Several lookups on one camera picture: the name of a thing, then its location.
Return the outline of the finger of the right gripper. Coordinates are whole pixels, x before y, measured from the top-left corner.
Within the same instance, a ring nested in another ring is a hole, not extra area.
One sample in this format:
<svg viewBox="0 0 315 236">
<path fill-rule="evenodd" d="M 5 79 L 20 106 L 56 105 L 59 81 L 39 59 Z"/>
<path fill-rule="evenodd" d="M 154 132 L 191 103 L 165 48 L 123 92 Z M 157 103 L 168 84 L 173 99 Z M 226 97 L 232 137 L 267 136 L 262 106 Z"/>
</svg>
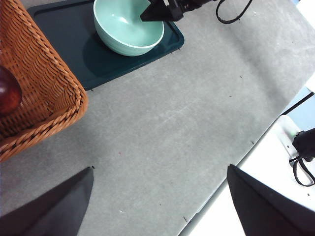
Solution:
<svg viewBox="0 0 315 236">
<path fill-rule="evenodd" d="M 176 22 L 183 18 L 183 11 L 176 0 L 152 0 L 140 15 L 142 21 Z"/>
</svg>

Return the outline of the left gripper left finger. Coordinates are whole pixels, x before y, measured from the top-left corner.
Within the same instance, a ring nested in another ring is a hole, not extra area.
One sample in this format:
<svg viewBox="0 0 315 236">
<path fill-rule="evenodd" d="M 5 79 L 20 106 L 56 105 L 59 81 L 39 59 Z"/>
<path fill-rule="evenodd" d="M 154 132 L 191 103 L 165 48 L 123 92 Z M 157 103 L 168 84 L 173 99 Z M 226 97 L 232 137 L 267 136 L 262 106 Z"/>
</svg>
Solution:
<svg viewBox="0 0 315 236">
<path fill-rule="evenodd" d="M 94 184 L 87 167 L 35 200 L 0 218 L 2 236 L 76 236 Z"/>
</svg>

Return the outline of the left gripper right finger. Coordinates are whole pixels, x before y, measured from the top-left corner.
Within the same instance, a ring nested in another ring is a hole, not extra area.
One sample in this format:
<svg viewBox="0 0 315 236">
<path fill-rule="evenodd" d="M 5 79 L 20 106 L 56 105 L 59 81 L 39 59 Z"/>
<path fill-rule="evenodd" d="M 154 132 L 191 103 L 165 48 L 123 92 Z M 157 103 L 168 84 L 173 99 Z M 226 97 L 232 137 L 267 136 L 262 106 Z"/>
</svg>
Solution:
<svg viewBox="0 0 315 236">
<path fill-rule="evenodd" d="M 313 236 L 315 212 L 234 165 L 227 168 L 234 207 L 247 236 Z"/>
</svg>

